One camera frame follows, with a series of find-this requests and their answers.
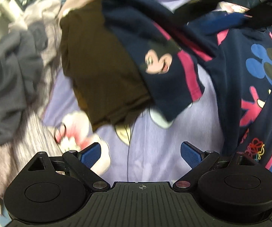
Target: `metal screw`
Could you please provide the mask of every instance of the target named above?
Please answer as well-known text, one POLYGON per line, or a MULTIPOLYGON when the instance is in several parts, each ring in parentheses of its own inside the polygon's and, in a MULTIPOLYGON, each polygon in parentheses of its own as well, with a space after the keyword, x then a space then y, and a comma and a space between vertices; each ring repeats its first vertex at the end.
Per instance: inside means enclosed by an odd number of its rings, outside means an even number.
POLYGON ((104 181, 97 181, 93 183, 93 187, 96 189, 104 189, 108 186, 108 184, 104 181))
POLYGON ((188 188, 189 186, 191 186, 191 183, 188 182, 188 181, 179 181, 179 182, 176 183, 176 186, 177 186, 178 188, 181 188, 181 189, 186 189, 186 188, 188 188))

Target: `blue gripper pad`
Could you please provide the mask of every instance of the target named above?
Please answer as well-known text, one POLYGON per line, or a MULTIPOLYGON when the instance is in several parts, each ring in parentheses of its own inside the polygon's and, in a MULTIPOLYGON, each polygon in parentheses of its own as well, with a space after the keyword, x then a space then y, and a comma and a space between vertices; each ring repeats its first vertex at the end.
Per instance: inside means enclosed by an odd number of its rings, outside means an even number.
POLYGON ((180 148, 181 157, 193 169, 202 161, 201 155, 193 150, 186 142, 181 144, 180 148))
POLYGON ((79 154, 81 154, 80 161, 89 169, 100 159, 101 157, 101 146, 99 143, 92 144, 91 148, 84 149, 79 154))

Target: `round black disc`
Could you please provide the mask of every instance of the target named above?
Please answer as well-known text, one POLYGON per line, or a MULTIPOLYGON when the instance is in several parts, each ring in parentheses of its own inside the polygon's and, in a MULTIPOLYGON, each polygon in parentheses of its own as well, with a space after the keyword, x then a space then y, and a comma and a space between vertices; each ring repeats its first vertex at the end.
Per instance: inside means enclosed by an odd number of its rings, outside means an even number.
POLYGON ((49 180, 38 177, 25 183, 10 186, 5 202, 10 215, 26 223, 59 221, 77 212, 85 202, 84 186, 69 176, 55 173, 49 180))
POLYGON ((272 173, 260 166, 232 166, 198 181, 202 202, 218 212, 255 215, 272 208, 272 173))

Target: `gray cloth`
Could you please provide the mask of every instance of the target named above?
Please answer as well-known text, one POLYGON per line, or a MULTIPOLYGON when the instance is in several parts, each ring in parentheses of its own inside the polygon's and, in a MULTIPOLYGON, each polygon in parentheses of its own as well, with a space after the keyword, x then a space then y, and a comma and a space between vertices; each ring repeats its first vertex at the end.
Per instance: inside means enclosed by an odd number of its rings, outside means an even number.
POLYGON ((22 111, 34 100, 47 45, 44 25, 12 31, 0 40, 0 144, 13 139, 22 111))

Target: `brown shirt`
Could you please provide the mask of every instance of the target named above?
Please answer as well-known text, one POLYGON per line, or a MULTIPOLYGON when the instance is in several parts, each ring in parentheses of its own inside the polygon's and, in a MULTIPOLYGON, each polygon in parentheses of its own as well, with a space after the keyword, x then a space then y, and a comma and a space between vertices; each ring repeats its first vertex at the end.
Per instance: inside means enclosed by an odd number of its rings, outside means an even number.
POLYGON ((64 75, 73 79, 78 103, 84 98, 94 130, 104 123, 130 124, 151 103, 136 65, 104 27, 101 1, 70 11, 60 21, 64 75))

